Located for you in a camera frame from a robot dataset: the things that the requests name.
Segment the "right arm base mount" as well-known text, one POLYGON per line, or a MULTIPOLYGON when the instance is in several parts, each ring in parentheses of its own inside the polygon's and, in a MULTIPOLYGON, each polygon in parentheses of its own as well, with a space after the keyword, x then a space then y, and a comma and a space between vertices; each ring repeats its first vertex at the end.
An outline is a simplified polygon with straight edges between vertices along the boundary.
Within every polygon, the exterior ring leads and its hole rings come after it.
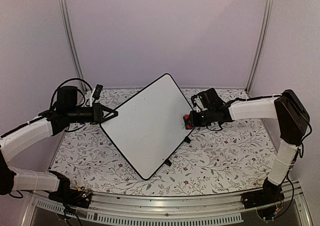
POLYGON ((245 209, 274 204, 285 199, 280 187, 267 186, 260 190, 245 192, 240 201, 245 209))

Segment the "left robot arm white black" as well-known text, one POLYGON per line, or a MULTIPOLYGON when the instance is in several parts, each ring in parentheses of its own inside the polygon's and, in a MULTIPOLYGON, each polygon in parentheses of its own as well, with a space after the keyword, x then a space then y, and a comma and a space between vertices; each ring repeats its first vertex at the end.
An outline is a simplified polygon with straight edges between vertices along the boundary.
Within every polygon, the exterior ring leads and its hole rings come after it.
POLYGON ((49 108, 34 119, 0 136, 0 194, 13 191, 47 191, 56 195, 63 203, 74 199, 70 180, 56 171, 38 172, 10 167, 8 163, 19 153, 36 143, 66 131, 71 124, 98 125, 119 115, 118 111, 98 103, 102 85, 90 87, 91 95, 78 102, 83 92, 69 82, 62 82, 54 91, 49 108))

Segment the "white whiteboard with black frame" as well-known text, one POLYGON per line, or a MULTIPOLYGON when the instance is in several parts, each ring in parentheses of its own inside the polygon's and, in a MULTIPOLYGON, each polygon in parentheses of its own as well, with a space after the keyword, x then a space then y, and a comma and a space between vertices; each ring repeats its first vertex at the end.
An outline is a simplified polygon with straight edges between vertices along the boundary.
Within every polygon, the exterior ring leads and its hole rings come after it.
POLYGON ((100 127, 142 180, 149 180, 189 137, 183 117, 192 110, 165 73, 115 109, 100 127))

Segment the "red whiteboard eraser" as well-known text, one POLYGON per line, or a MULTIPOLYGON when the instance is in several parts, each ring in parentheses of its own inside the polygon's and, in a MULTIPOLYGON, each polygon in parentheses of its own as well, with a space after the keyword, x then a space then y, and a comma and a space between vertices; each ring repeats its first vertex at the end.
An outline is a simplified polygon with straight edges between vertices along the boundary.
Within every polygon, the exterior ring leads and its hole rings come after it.
POLYGON ((186 114, 183 116, 184 126, 186 130, 192 130, 194 128, 193 119, 190 114, 186 114))

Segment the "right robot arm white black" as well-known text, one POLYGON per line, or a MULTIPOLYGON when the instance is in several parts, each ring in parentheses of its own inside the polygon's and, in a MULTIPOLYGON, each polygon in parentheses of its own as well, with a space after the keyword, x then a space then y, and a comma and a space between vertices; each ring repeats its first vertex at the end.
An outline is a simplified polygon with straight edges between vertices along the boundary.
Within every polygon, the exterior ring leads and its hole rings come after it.
POLYGON ((281 190, 281 185, 297 158, 304 156, 306 137, 312 133, 310 115, 291 89, 280 94, 223 101, 210 88, 191 97, 195 110, 183 116, 185 128, 209 127, 247 119, 275 119, 280 130, 280 146, 273 167, 256 193, 262 204, 269 204, 281 190))

